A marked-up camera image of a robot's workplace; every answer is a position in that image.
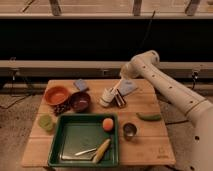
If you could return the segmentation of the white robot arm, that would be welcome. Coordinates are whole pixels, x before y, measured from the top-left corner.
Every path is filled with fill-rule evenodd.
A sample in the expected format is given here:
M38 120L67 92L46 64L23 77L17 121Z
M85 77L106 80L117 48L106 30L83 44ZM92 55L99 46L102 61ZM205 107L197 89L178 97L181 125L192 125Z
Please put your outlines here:
M122 66L126 79L142 76L166 97L194 126L189 168L213 171L213 103L161 72L156 65L159 54L154 50L135 55Z

